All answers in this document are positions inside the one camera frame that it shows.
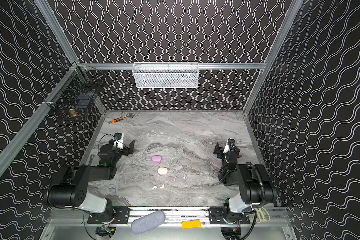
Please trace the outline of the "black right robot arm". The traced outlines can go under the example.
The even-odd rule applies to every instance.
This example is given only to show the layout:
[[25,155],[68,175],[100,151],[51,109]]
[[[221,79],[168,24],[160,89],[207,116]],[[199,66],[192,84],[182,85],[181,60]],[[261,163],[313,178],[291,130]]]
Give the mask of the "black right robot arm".
[[214,155],[222,160],[218,171],[220,183],[238,187],[239,193],[226,199],[222,207],[209,209],[210,224],[248,224],[252,211],[277,203],[277,193],[265,166],[251,162],[239,164],[241,154],[235,140],[228,139],[224,147],[216,144]]

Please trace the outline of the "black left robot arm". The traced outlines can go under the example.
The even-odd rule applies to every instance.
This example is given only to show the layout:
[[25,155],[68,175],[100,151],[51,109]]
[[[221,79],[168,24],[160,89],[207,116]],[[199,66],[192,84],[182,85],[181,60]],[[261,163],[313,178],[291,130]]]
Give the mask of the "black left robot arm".
[[125,223],[129,214],[126,213],[125,217],[118,214],[110,199],[90,193],[88,185],[90,182],[112,180],[121,157],[132,155],[134,148],[135,141],[126,146],[115,139],[99,148],[99,165],[59,169],[45,194],[47,204],[58,209],[73,208],[86,212],[89,224]]

